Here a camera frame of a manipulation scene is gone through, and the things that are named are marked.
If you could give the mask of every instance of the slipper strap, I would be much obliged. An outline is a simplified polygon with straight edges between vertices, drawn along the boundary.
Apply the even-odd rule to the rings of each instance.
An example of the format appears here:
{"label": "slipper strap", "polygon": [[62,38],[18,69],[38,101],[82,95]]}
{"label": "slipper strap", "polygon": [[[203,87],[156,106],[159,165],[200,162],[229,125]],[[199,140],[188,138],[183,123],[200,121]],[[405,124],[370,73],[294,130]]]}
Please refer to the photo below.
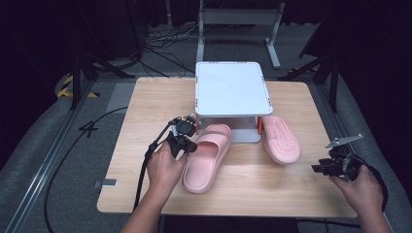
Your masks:
{"label": "slipper strap", "polygon": [[197,144],[202,142],[214,143],[219,145],[219,148],[229,140],[229,135],[219,131],[205,131],[197,140]]}

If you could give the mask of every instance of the metal frame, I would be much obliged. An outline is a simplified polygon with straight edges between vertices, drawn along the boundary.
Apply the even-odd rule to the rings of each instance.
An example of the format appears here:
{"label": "metal frame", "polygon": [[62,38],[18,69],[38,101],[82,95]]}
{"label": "metal frame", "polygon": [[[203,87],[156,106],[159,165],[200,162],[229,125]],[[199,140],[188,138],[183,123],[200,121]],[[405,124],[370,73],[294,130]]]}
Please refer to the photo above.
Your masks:
{"label": "metal frame", "polygon": [[203,61],[205,50],[205,24],[257,24],[272,25],[272,35],[265,38],[266,47],[272,61],[273,68],[280,69],[278,55],[273,46],[279,29],[285,3],[280,3],[278,9],[245,10],[245,9],[208,9],[204,8],[203,0],[199,7],[199,41],[197,44],[196,62]]}

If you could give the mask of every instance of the table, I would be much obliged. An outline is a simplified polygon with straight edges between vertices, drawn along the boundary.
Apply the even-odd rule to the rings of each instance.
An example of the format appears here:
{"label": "table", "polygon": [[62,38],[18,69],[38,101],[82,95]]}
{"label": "table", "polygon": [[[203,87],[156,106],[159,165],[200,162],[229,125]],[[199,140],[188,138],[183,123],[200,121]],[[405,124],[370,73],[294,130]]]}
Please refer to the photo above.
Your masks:
{"label": "table", "polygon": [[[178,183],[162,210],[168,215],[354,217],[343,194],[310,165],[328,157],[324,125],[305,83],[266,82],[274,115],[283,117],[302,146],[293,165],[275,163],[257,144],[234,144],[211,188],[202,194]],[[97,209],[131,213],[148,145],[168,120],[194,112],[194,79],[140,78],[135,86]],[[149,185],[145,178],[142,196]]]}

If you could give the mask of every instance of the pink slipper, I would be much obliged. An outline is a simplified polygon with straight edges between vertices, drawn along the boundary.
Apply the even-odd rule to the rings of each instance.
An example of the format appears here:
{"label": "pink slipper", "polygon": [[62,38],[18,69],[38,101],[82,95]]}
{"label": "pink slipper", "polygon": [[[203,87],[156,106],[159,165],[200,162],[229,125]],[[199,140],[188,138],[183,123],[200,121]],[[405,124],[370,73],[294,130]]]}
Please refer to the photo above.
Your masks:
{"label": "pink slipper", "polygon": [[231,130],[225,124],[209,125],[196,143],[197,150],[189,157],[182,183],[188,191],[202,193],[212,184],[231,144]]}
{"label": "pink slipper", "polygon": [[264,116],[263,128],[266,132],[264,149],[272,159],[280,164],[291,164],[300,157],[300,144],[278,116]]}

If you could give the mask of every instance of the yellow tape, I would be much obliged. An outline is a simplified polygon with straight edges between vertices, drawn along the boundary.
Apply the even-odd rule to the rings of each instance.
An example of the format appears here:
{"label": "yellow tape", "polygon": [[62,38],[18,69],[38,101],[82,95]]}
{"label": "yellow tape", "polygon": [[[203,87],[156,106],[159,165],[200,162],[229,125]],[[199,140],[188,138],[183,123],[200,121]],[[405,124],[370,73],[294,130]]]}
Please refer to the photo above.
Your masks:
{"label": "yellow tape", "polygon": [[[69,87],[70,83],[73,81],[73,75],[70,75],[66,81],[64,82],[64,85],[61,87],[60,91],[58,91],[57,97],[73,97],[72,92],[67,92],[67,88]],[[89,98],[98,98],[100,97],[100,93],[89,93],[88,96]]]}

